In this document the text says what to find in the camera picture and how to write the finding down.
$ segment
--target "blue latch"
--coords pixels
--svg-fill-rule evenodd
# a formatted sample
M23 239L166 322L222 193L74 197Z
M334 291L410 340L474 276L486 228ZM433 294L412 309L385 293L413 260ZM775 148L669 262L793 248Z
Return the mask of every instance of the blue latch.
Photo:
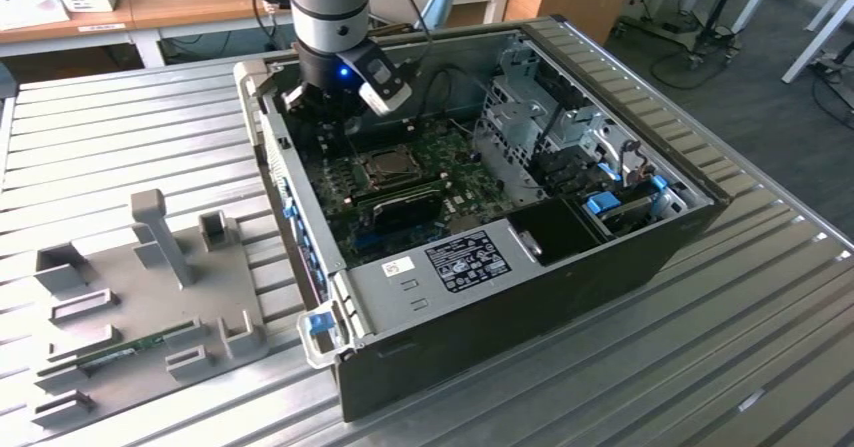
M664 190L667 188L667 179L663 178L660 175L653 176L652 177L652 185L655 186L655 188L660 192L661 190Z
M587 199L587 208L595 215L607 212L612 208L619 207L619 205L619 199L611 192L600 192Z
M310 329L308 330L310 335L321 334L334 327L332 312L322 312L308 316L308 322L310 323Z
M623 176L613 172L613 169L611 169L611 166L605 162L599 162L596 165L601 170L604 170L604 173L608 174L615 182L623 180Z
M282 212L284 212L284 218L289 219L296 216L297 210L296 210L296 204L293 203L293 201L289 201L286 204L288 206L284 208Z

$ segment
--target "desk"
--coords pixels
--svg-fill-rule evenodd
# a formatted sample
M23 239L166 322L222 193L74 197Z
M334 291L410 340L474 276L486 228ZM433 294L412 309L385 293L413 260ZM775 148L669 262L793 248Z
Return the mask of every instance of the desk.
M130 0L130 5L130 40L146 68L165 65L158 45L162 39L257 27L250 0ZM261 22L272 27L260 0L257 9ZM290 12L277 12L276 22L293 23Z
M66 22L1 31L0 58L128 42L133 29L129 0L118 0L112 12L69 12L67 16Z
M821 7L820 11L815 15L812 22L809 22L809 25L805 27L807 30L813 31L817 28L819 24L824 20L824 17L827 16L832 8L836 6L837 2L839 0L827 0L827 2L824 3L824 6ZM817 51L824 46L824 43L827 43L827 39L829 39L829 36L839 28L839 25L841 25L841 22L844 22L844 19L847 18L852 10L854 10L854 0L844 0L836 8L836 13L829 18L829 20L827 21L827 24L815 35L812 42L809 42L809 45L803 50L803 53L795 60L793 64L791 64L788 71L785 71L785 74L783 75L783 82L789 84L791 81L795 80L795 77L797 76L797 74L800 74L804 67L815 59Z
M453 0L453 5L481 2L486 4L482 22L500 22L506 0ZM165 60L160 52L160 40L257 26L249 0L118 0L114 12L71 13L70 16L69 22L0 32L0 58L130 43L136 46L142 65L146 68L161 67ZM276 14L278 24L292 21L289 11ZM268 16L261 15L261 22L270 27ZM91 26L109 26L110 29L94 32L78 30Z

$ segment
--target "label sticker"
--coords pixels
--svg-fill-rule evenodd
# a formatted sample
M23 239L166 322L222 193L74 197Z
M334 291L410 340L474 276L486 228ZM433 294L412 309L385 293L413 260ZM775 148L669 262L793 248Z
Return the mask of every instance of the label sticker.
M460 292L512 269L481 230L425 250L444 288Z
M101 24L101 25L86 25L83 27L77 27L78 32L98 32L101 30L118 30L124 29L124 24Z
M412 259L408 257L402 257L401 259L392 260L382 264L382 272L385 272L385 277L392 277L397 274L401 274L406 270L412 270L414 268L414 264L412 263Z

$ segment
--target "motherboard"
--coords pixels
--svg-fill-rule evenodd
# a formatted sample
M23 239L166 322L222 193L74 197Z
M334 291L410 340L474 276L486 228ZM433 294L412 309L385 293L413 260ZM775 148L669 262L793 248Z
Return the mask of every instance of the motherboard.
M404 143L305 166L349 267L460 233L513 205L472 148L470 128L449 120L408 126Z

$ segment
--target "white label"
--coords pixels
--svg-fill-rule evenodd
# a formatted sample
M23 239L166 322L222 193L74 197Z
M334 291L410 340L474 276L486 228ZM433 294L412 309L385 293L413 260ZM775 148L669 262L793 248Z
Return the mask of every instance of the white label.
M120 30L124 28L125 28L124 24L101 24L101 25L86 25L85 27L77 27L77 31L98 32L101 30Z
M385 277L392 277L397 274L401 274L406 270L412 270L414 268L414 264L412 263L412 259L408 257L402 257L401 259L392 260L382 264L382 272L385 272Z

